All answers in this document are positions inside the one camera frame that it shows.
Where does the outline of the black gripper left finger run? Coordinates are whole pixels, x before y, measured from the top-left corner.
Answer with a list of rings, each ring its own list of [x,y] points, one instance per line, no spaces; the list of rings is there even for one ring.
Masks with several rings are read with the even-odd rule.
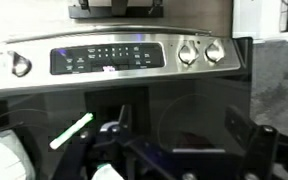
[[[88,152],[95,142],[94,135],[74,136],[67,145],[51,180],[91,180]]]

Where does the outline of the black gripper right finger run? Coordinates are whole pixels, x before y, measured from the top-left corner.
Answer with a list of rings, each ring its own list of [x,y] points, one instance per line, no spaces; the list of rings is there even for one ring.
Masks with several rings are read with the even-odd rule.
[[[225,111],[225,127],[244,150],[238,179],[271,180],[279,137],[277,130],[257,125],[235,106]]]

